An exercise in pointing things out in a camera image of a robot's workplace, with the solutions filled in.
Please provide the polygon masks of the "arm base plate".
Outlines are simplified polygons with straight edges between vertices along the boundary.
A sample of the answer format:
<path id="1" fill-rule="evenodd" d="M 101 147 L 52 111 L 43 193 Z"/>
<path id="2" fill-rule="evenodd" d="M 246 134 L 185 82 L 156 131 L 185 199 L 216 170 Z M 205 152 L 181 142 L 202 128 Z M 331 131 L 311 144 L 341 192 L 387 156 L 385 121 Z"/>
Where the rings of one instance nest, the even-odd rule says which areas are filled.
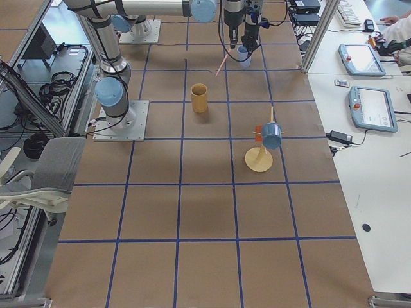
<path id="1" fill-rule="evenodd" d="M 160 28 L 161 21 L 159 19 L 146 19 L 144 22 L 135 24 L 129 32 L 122 33 L 119 43 L 128 45 L 157 44 Z"/>
<path id="2" fill-rule="evenodd" d="M 96 124 L 96 133 L 92 139 L 96 142 L 143 141 L 150 102 L 148 100 L 132 100 L 125 117 L 106 118 L 104 109 L 100 108 L 100 117 L 104 120 Z"/>

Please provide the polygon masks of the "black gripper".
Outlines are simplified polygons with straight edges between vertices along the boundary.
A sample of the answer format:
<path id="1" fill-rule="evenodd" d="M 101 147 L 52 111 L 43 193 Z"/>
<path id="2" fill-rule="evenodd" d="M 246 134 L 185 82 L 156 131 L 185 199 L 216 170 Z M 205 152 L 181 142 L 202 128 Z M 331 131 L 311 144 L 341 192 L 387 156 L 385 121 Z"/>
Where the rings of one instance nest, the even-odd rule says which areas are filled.
<path id="1" fill-rule="evenodd" d="M 245 14 L 244 0 L 226 0 L 223 2 L 224 23 L 229 30 L 237 29 Z"/>
<path id="2" fill-rule="evenodd" d="M 245 30 L 241 36 L 244 46 L 245 59 L 252 56 L 253 50 L 249 48 L 258 48 L 259 29 L 268 29 L 268 19 L 263 16 L 263 0 L 245 1 Z M 230 48 L 235 48 L 238 43 L 238 28 L 229 28 Z"/>

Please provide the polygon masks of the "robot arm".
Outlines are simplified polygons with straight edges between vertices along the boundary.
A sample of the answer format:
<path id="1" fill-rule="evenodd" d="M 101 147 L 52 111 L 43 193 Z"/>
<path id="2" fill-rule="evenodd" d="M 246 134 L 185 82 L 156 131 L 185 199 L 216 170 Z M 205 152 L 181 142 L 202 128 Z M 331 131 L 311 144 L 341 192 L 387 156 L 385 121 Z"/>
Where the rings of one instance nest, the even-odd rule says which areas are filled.
<path id="1" fill-rule="evenodd" d="M 262 1 L 221 1 L 217 10 L 216 1 L 183 1 L 182 10 L 186 17 L 194 17 L 198 22 L 211 22 L 218 16 L 218 23 L 224 22 L 229 27 L 229 44 L 235 49 L 238 42 L 246 51 L 245 59 L 235 58 L 236 62 L 244 62 L 251 57 L 260 46 L 259 29 L 268 29 L 271 23 L 263 17 Z M 135 37 L 151 32 L 151 25 L 145 15 L 113 15 L 112 21 L 116 30 L 131 32 Z"/>
<path id="2" fill-rule="evenodd" d="M 119 17 L 127 26 L 145 20 L 147 15 L 193 17 L 211 22 L 216 16 L 216 1 L 66 1 L 68 10 L 86 20 L 86 28 L 100 55 L 103 76 L 95 95 L 106 115 L 109 129 L 122 131 L 136 119 L 128 98 L 131 77 L 129 63 L 121 54 L 112 18 Z"/>

